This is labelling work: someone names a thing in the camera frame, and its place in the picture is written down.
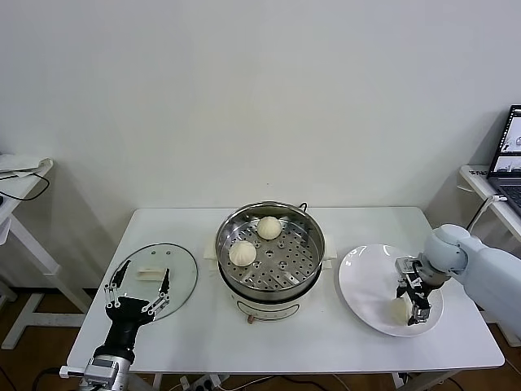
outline white table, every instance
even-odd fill
[[[37,171],[38,175],[44,176],[52,167],[53,162],[50,159],[44,160],[44,164]],[[39,177],[28,175],[22,178],[10,178],[0,181],[0,191],[9,195],[25,198],[27,194],[40,181]],[[0,205],[0,225],[8,219],[11,219],[10,232],[34,255],[30,261],[72,302],[81,312],[86,313],[92,300],[89,295],[72,281],[68,273],[53,259],[53,257],[37,242],[36,239],[25,229],[22,223],[12,214],[16,207],[20,204],[19,200],[4,196],[4,201]],[[4,291],[7,287],[5,284],[0,286],[0,290]],[[15,295],[11,290],[5,291],[7,300],[15,299]],[[52,326],[52,327],[80,327],[83,314],[40,314],[34,313],[38,304],[42,300],[43,295],[35,293],[31,295],[22,312],[19,314],[11,330],[2,343],[2,349],[14,349],[18,339],[27,326]]]
[[[461,176],[471,186],[471,190],[483,200],[498,194],[487,181],[488,166],[464,165],[459,170]],[[489,207],[511,234],[521,241],[521,217],[506,203],[495,202]]]
[[[302,310],[273,323],[248,324],[228,298],[218,271],[203,259],[208,238],[232,209],[139,209],[121,239],[103,279],[147,244],[172,242],[189,249],[199,279],[188,302],[177,312],[142,327],[135,347],[136,372],[229,374],[375,373],[445,371],[419,376],[419,382],[453,371],[490,368],[504,359],[474,303],[462,287],[443,288],[444,314],[428,333],[414,338],[387,336],[366,326],[335,289],[339,261],[324,270]],[[334,240],[339,260],[362,244],[390,244],[416,254],[431,231],[417,208],[310,208],[326,235]],[[110,327],[99,290],[68,357],[83,368]]]
[[[470,185],[471,190],[474,191],[482,200],[486,200],[489,196],[494,196],[497,191],[494,190],[490,183],[487,181],[488,166],[486,165],[464,165],[460,168],[460,174],[466,183]],[[514,237],[514,246],[519,246],[521,242],[521,217],[508,205],[506,202],[495,202],[488,207],[494,212],[501,224],[511,233]],[[483,239],[485,242],[491,240],[497,241],[498,229],[496,226],[491,226],[488,233],[484,234]],[[511,251],[514,246],[510,246],[509,240],[503,240],[501,247],[506,251]],[[496,319],[491,318],[486,312],[481,313],[487,323],[497,323],[501,332],[505,336],[508,344],[512,347],[520,347],[521,340],[509,329],[503,327]]]

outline wooden floor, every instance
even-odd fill
[[[8,303],[0,312],[0,338],[6,336],[16,315],[21,311],[28,294],[20,295],[14,303]],[[46,295],[39,310],[41,312],[77,312],[68,300],[59,294]],[[76,338],[77,329],[29,327],[14,350],[0,350],[0,366],[9,375],[18,391],[29,391],[35,376],[44,368],[60,367],[67,361],[69,350]],[[521,348],[510,348],[502,334],[492,327],[493,335],[501,346],[503,354],[517,367],[521,368]],[[232,376],[223,387],[232,389],[253,380],[256,377]],[[333,376],[291,376],[296,380],[312,380],[319,383],[328,391],[341,391],[341,384]],[[351,391],[392,391],[394,384],[391,375],[342,375]],[[168,391],[178,383],[179,376],[164,376],[161,390]],[[464,371],[455,375],[465,391],[519,391],[521,390],[521,376],[505,365],[498,369],[486,371]],[[46,376],[40,383],[40,391],[65,391],[75,389],[78,380],[64,380],[58,376]],[[0,373],[0,390],[10,390],[3,374]],[[451,382],[433,388],[435,391],[458,391],[458,387]],[[251,385],[245,391],[275,391],[299,390],[320,391],[311,384],[292,384],[284,379],[276,378],[264,384]]]

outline laptop keyboard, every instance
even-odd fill
[[[521,186],[519,185],[502,185],[501,189],[505,194],[521,207]]]

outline round glass lid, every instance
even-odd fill
[[[151,244],[130,254],[111,277],[116,297],[148,301],[154,320],[175,312],[194,291],[197,264],[176,244]]]

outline metal bowl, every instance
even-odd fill
[[[266,216],[281,222],[278,238],[266,240],[257,234],[257,223]],[[247,240],[256,248],[256,259],[249,266],[230,261],[230,247],[238,240]],[[324,235],[306,212],[266,201],[232,213],[221,224],[215,246],[219,271],[233,291],[251,301],[278,304],[295,300],[315,284],[322,268]]]

